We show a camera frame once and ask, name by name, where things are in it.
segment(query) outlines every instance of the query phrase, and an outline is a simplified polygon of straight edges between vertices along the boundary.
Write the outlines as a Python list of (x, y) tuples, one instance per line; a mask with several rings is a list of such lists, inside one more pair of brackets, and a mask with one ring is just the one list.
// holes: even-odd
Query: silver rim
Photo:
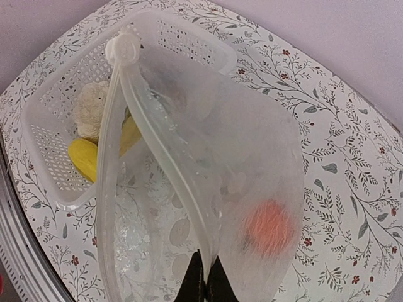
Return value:
[(0, 260), (23, 302), (73, 302), (32, 232), (7, 163), (0, 139)]

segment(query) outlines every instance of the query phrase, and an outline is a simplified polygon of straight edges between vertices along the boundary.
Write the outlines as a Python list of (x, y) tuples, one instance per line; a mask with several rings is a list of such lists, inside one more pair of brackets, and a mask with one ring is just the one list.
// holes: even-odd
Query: red flower print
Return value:
[(352, 280), (352, 284), (357, 284), (358, 283), (358, 281), (360, 280), (360, 277), (359, 276), (354, 276), (354, 278), (353, 278), (353, 280)]
[(305, 238), (304, 244), (307, 247), (310, 247), (312, 245), (312, 239), (311, 238)]
[(78, 257), (76, 257), (75, 255), (72, 256), (71, 263), (73, 263), (75, 266), (78, 266), (79, 262), (78, 262)]

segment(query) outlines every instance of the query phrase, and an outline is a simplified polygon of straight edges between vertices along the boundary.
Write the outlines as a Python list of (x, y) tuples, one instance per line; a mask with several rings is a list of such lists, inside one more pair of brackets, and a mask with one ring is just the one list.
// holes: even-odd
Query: plastic wrap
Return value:
[[(119, 183), (130, 182), (128, 178), (138, 174), (135, 196), (141, 206), (133, 215), (142, 217), (132, 223), (142, 234), (143, 246), (123, 253), (110, 250), (107, 255), (102, 251), (104, 261), (110, 260), (112, 266), (118, 255), (129, 260), (137, 250), (144, 250), (147, 265), (138, 288), (143, 297), (158, 296), (161, 286), (171, 278), (167, 267), (174, 258), (166, 252), (172, 245), (172, 240), (167, 240), (167, 226), (175, 220), (170, 217), (179, 215), (185, 219), (182, 227), (190, 229), (183, 262), (200, 249), (207, 282), (210, 267), (219, 256), (240, 302), (271, 301), (291, 263), (302, 226), (304, 174), (296, 122), (273, 99), (201, 64), (148, 45), (140, 53), (140, 64), (119, 65), (114, 74), (121, 89), (113, 94), (115, 102), (127, 103), (142, 132), (143, 147), (164, 171), (158, 182), (165, 182), (166, 188), (156, 187), (153, 192), (159, 192), (157, 197), (150, 196), (149, 171), (138, 165), (145, 165), (147, 156), (140, 156), (141, 152), (128, 155), (139, 149), (138, 144), (124, 155), (125, 159), (119, 160), (116, 154), (98, 157), (110, 165), (100, 172), (103, 176), (97, 176), (104, 180), (100, 186), (110, 188), (98, 189), (100, 202), (112, 203), (110, 199), (116, 196), (110, 192), (119, 197)], [(110, 135), (104, 140), (101, 136), (101, 143), (109, 146), (105, 147), (107, 153), (116, 153), (118, 142), (111, 144), (108, 138), (118, 137), (118, 133), (109, 125), (103, 121)], [(114, 173), (120, 176), (111, 177)], [(180, 213), (171, 206), (175, 196), (183, 205)], [(156, 211), (161, 216), (150, 216)], [(106, 215), (103, 218), (104, 226), (118, 224)], [(130, 228), (120, 227), (112, 235), (105, 230), (104, 246), (114, 242), (116, 248), (116, 236), (126, 242), (135, 240), (123, 229)], [(122, 267), (116, 267), (119, 276)], [(108, 289), (117, 283), (112, 276)]]

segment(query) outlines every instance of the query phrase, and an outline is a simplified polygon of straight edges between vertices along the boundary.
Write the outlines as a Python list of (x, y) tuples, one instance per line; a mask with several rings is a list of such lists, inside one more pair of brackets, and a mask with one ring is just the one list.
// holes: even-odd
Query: perforated basket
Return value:
[(228, 45), (180, 17), (155, 9), (127, 16), (66, 62), (35, 92), (21, 115), (23, 136), (39, 179), (49, 199), (62, 210), (78, 209), (95, 193), (95, 185), (77, 172), (67, 153), (78, 137), (72, 110), (85, 84), (110, 79), (105, 46), (123, 26), (135, 28), (148, 45), (209, 65), (221, 74), (236, 64), (236, 53)]

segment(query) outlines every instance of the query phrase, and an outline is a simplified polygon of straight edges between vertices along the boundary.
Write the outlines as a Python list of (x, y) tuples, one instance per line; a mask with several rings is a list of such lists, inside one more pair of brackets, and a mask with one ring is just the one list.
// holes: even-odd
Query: floral pattern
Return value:
[(151, 6), (231, 45), (238, 54), (233, 80), (275, 98), (299, 123), (304, 226), (275, 301), (385, 301), (403, 273), (401, 137), (326, 68), (251, 20), (205, 0), (112, 1), (56, 40), (1, 96), (0, 126), (21, 203), (73, 297), (106, 300), (97, 261), (96, 203), (64, 213), (48, 200), (22, 138), (21, 109), (105, 28)]

